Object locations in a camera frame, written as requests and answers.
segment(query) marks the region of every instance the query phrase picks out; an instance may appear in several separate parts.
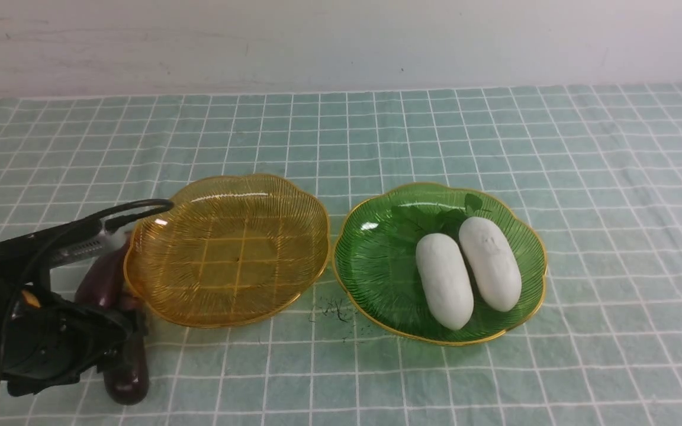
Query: yellow plate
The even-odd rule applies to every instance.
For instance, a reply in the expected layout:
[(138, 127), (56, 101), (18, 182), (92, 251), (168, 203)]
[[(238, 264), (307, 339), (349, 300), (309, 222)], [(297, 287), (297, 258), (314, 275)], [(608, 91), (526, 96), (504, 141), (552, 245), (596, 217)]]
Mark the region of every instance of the yellow plate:
[(125, 278), (154, 313), (190, 327), (248, 324), (286, 308), (330, 257), (330, 218), (273, 175), (190, 183), (137, 224)]

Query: bowl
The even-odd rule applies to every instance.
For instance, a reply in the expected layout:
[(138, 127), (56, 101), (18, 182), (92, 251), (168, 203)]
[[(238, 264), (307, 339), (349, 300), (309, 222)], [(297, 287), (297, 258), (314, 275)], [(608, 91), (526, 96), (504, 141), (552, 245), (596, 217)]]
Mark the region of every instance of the bowl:
[(190, 327), (260, 321), (314, 283), (330, 254), (330, 218), (273, 175), (190, 183), (175, 207), (136, 224), (126, 281), (156, 315)]
[[(471, 275), (475, 305), (462, 329), (452, 331), (428, 310), (415, 265), (417, 241), (442, 232), (457, 240), (471, 215), (495, 222), (506, 235), (522, 275), (520, 301), (510, 312), (485, 304)], [(546, 294), (546, 249), (541, 238), (504, 203), (474, 189), (411, 183), (363, 201), (344, 220), (333, 270), (352, 303), (387, 331), (440, 345), (496, 339), (533, 316)]]

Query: gold plate rim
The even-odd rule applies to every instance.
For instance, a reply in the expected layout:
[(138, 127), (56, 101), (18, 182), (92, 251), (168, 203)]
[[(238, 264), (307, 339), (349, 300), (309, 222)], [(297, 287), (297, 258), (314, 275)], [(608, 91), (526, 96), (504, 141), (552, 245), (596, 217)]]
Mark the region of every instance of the gold plate rim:
[[(360, 305), (359, 305), (359, 304), (357, 303), (357, 301), (354, 299), (354, 297), (352, 296), (352, 294), (349, 293), (349, 289), (346, 288), (346, 284), (343, 283), (343, 280), (342, 280), (341, 277), (339, 276), (339, 273), (338, 273), (338, 266), (337, 266), (337, 264), (336, 264), (336, 249), (338, 248), (339, 241), (341, 241), (341, 238), (342, 238), (343, 235), (344, 235), (344, 230), (346, 229), (346, 221), (349, 220), (349, 218), (352, 216), (352, 214), (353, 214), (358, 208), (360, 208), (362, 205), (365, 205), (365, 203), (371, 202), (371, 201), (374, 200), (374, 199), (379, 199), (379, 198), (388, 196), (389, 194), (391, 194), (391, 193), (393, 193), (393, 192), (395, 192), (395, 191), (400, 191), (400, 189), (403, 189), (403, 188), (406, 188), (406, 187), (409, 187), (409, 186), (440, 186), (440, 187), (442, 187), (442, 188), (444, 188), (444, 189), (447, 189), (448, 191), (471, 191), (471, 192), (478, 192), (478, 193), (480, 193), (480, 194), (482, 194), (482, 195), (484, 195), (484, 196), (487, 196), (487, 197), (490, 197), (491, 199), (496, 200), (496, 202), (498, 202), (498, 204), (500, 204), (501, 206), (503, 206), (504, 208), (506, 208), (507, 211), (509, 211), (509, 213), (512, 215), (512, 218), (514, 218), (515, 221), (517, 221), (517, 222), (519, 222), (520, 224), (522, 224), (522, 226), (525, 226), (528, 230), (530, 230), (530, 232), (533, 232), (534, 237), (536, 237), (536, 239), (538, 239), (539, 242), (541, 243), (541, 249), (542, 249), (542, 252), (543, 252), (543, 265), (544, 265), (544, 271), (543, 271), (543, 276), (542, 276), (541, 297), (539, 298), (538, 304), (536, 304), (536, 306), (533, 308), (533, 311), (531, 311), (530, 313), (528, 313), (528, 315), (527, 315), (525, 318), (523, 318), (522, 320), (520, 320), (519, 322), (517, 322), (517, 324), (515, 324), (514, 326), (512, 326), (512, 327), (507, 327), (507, 328), (505, 328), (505, 329), (503, 329), (503, 330), (501, 330), (501, 331), (499, 331), (499, 332), (497, 332), (497, 333), (495, 333), (495, 334), (492, 334), (492, 335), (489, 336), (489, 337), (484, 337), (484, 338), (479, 339), (479, 340), (465, 340), (465, 341), (460, 341), (460, 342), (451, 342), (451, 341), (446, 341), (446, 340), (428, 339), (427, 337), (416, 336), (416, 335), (414, 335), (414, 334), (409, 334), (409, 333), (405, 333), (405, 332), (403, 332), (403, 331), (398, 331), (398, 330), (396, 330), (395, 328), (390, 327), (390, 326), (387, 326), (386, 324), (383, 324), (381, 321), (378, 321), (377, 319), (373, 318), (372, 315), (370, 315), (370, 314), (367, 313), (362, 307), (360, 307)], [(530, 227), (528, 224), (526, 224), (524, 221), (522, 221), (522, 219), (518, 218), (517, 215), (515, 215), (514, 211), (512, 211), (512, 209), (509, 208), (508, 205), (504, 204), (503, 201), (501, 201), (500, 199), (496, 198), (495, 196), (492, 196), (491, 194), (489, 194), (489, 193), (487, 193), (487, 192), (479, 191), (478, 189), (461, 188), (461, 187), (451, 187), (451, 186), (446, 186), (446, 185), (444, 185), (444, 184), (442, 184), (442, 183), (438, 183), (438, 182), (412, 182), (412, 183), (405, 183), (404, 185), (396, 186), (395, 188), (391, 189), (390, 191), (384, 192), (383, 194), (380, 194), (379, 196), (374, 196), (374, 197), (370, 197), (370, 198), (368, 198), (368, 199), (366, 199), (366, 200), (363, 200), (363, 201), (360, 202), (359, 204), (355, 205), (355, 207), (352, 208), (352, 210), (350, 210), (349, 213), (346, 215), (346, 218), (343, 219), (343, 223), (341, 223), (341, 231), (339, 231), (339, 235), (338, 235), (338, 237), (336, 237), (336, 242), (335, 242), (334, 245), (333, 245), (333, 275), (335, 275), (336, 281), (338, 281), (338, 283), (339, 283), (339, 285), (341, 286), (341, 288), (343, 288), (344, 293), (346, 293), (346, 296), (349, 297), (349, 300), (352, 302), (352, 305), (354, 305), (354, 307), (357, 308), (357, 310), (358, 310), (359, 312), (362, 312), (362, 315), (364, 315), (365, 317), (367, 317), (367, 319), (370, 320), (370, 321), (372, 321), (374, 324), (378, 325), (379, 327), (382, 327), (382, 329), (385, 329), (386, 331), (389, 331), (390, 333), (393, 333), (393, 334), (396, 334), (396, 335), (402, 336), (402, 337), (407, 337), (407, 338), (409, 338), (409, 339), (419, 340), (420, 342), (433, 343), (433, 344), (435, 344), (435, 345), (440, 345), (440, 346), (468, 346), (468, 345), (477, 345), (477, 344), (479, 344), (479, 343), (489, 342), (490, 340), (497, 339), (497, 338), (503, 336), (504, 334), (506, 334), (506, 332), (508, 332), (508, 331), (510, 331), (510, 330), (512, 330), (512, 329), (514, 329), (514, 328), (516, 328), (516, 327), (519, 327), (519, 326), (521, 326), (522, 324), (524, 324), (526, 321), (528, 321), (528, 320), (531, 319), (534, 315), (536, 315), (536, 313), (538, 312), (538, 310), (541, 309), (541, 306), (543, 305), (544, 299), (546, 299), (546, 286), (547, 286), (547, 284), (546, 284), (546, 274), (547, 274), (548, 272), (549, 272), (549, 256), (548, 256), (547, 253), (546, 253), (546, 245), (544, 245), (543, 239), (542, 239), (541, 236), (536, 232), (536, 230), (534, 230), (532, 227)]]
[[(198, 180), (195, 180), (191, 183), (188, 183), (186, 186), (182, 187), (181, 189), (178, 189), (177, 192), (173, 196), (170, 197), (171, 201), (175, 201), (175, 197), (181, 194), (184, 189), (188, 188), (189, 186), (192, 185), (197, 185), (201, 184), (205, 181), (209, 180), (220, 180), (220, 179), (239, 179), (239, 180), (246, 180), (250, 178), (256, 178), (256, 177), (268, 177), (268, 178), (276, 178), (278, 180), (282, 180), (289, 184), (296, 192), (298, 193), (303, 193), (308, 195), (314, 202), (320, 205), (320, 208), (322, 209), (323, 213), (325, 213), (325, 225), (326, 225), (326, 230), (327, 232), (325, 233), (325, 241), (327, 242), (327, 254), (325, 255), (325, 259), (323, 261), (322, 267), (319, 267), (319, 271), (315, 273), (314, 277), (312, 277), (311, 280), (308, 280), (308, 285), (306, 288), (302, 289), (298, 293), (295, 294), (294, 297), (292, 297), (288, 302), (279, 305), (278, 307), (274, 308), (270, 312), (266, 312), (263, 315), (260, 315), (258, 317), (254, 318), (249, 318), (248, 320), (244, 321), (228, 321), (228, 322), (221, 322), (217, 324), (201, 324), (197, 322), (190, 322), (190, 321), (178, 321), (178, 320), (172, 320), (168, 318), (166, 315), (162, 315), (155, 307), (153, 307), (150, 303), (146, 302), (146, 299), (143, 297), (143, 294), (136, 288), (136, 286), (133, 285), (132, 281), (130, 280), (130, 277), (128, 276), (128, 259), (130, 258), (130, 253), (133, 251), (133, 241), (136, 240), (136, 237), (140, 235), (141, 230), (140, 230), (140, 223), (136, 224), (133, 226), (133, 232), (130, 236), (130, 244), (128, 247), (128, 251), (125, 254), (125, 259), (123, 260), (123, 276), (125, 278), (125, 283), (127, 284), (128, 288), (130, 288), (131, 293), (138, 297), (139, 299), (144, 301), (144, 305), (146, 308), (148, 308), (150, 311), (152, 311), (157, 317), (162, 318), (163, 320), (181, 325), (184, 327), (194, 327), (194, 328), (201, 328), (201, 329), (206, 329), (206, 328), (222, 328), (222, 327), (238, 327), (241, 325), (248, 325), (248, 324), (254, 324), (259, 321), (263, 321), (267, 318), (270, 318), (277, 313), (281, 312), (285, 308), (288, 308), (293, 302), (296, 302), (296, 300), (301, 297), (302, 294), (305, 293), (308, 289), (310, 289), (316, 282), (319, 280), (319, 278), (322, 276), (322, 274), (325, 272), (325, 269), (327, 268), (328, 262), (330, 261), (330, 257), (333, 254), (333, 245), (330, 242), (330, 215), (328, 215), (328, 210), (325, 208), (325, 204), (320, 202), (319, 199), (317, 199), (316, 196), (312, 195), (310, 192), (304, 191), (300, 187), (298, 187), (295, 183), (293, 183), (291, 180), (288, 180), (287, 178), (284, 178), (282, 176), (278, 175), (271, 175), (270, 173), (252, 173), (251, 175), (220, 175), (220, 176), (210, 176), (210, 177), (204, 177)], [(149, 218), (144, 219), (144, 221), (149, 220), (150, 218), (154, 218), (154, 216), (151, 216)]]

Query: white wall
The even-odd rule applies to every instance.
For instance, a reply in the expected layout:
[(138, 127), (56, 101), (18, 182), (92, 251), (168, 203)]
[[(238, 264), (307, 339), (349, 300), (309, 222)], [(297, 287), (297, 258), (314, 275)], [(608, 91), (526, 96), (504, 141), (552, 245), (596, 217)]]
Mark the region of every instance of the white wall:
[(682, 0), (0, 0), (0, 96), (658, 80)]

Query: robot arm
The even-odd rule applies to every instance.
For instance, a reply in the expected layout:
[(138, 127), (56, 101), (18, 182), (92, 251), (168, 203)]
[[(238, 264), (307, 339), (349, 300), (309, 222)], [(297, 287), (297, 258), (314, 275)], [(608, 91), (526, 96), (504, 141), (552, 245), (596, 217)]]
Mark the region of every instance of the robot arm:
[[(149, 206), (156, 207), (104, 220), (130, 208)], [(0, 242), (0, 382), (8, 382), (11, 395), (76, 383), (93, 366), (101, 372), (124, 364), (131, 350), (128, 342), (143, 332), (143, 324), (139, 310), (112, 306), (119, 286), (108, 286), (122, 284), (122, 277), (114, 275), (121, 273), (127, 248), (112, 251), (111, 243), (124, 224), (172, 206), (168, 200), (141, 200)], [(51, 269), (100, 254), (105, 255), (87, 273), (75, 302), (52, 293)], [(96, 286), (105, 289), (92, 293)], [(112, 300), (102, 300), (107, 296)]]

